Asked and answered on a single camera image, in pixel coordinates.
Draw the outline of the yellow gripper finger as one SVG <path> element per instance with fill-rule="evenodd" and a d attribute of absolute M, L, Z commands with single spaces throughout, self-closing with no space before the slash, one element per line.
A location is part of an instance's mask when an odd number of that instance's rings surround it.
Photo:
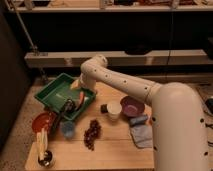
<path fill-rule="evenodd" d="M 77 89 L 79 88 L 79 80 L 75 80 L 71 85 L 70 85 L 70 89 Z"/>

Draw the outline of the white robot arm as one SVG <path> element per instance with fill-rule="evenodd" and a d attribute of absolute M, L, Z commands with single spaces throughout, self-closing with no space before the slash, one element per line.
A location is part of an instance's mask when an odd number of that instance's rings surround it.
<path fill-rule="evenodd" d="M 207 131 L 199 95 L 180 82 L 157 83 L 107 68 L 95 55 L 82 62 L 78 85 L 93 91 L 103 82 L 152 108 L 155 171 L 210 171 Z"/>

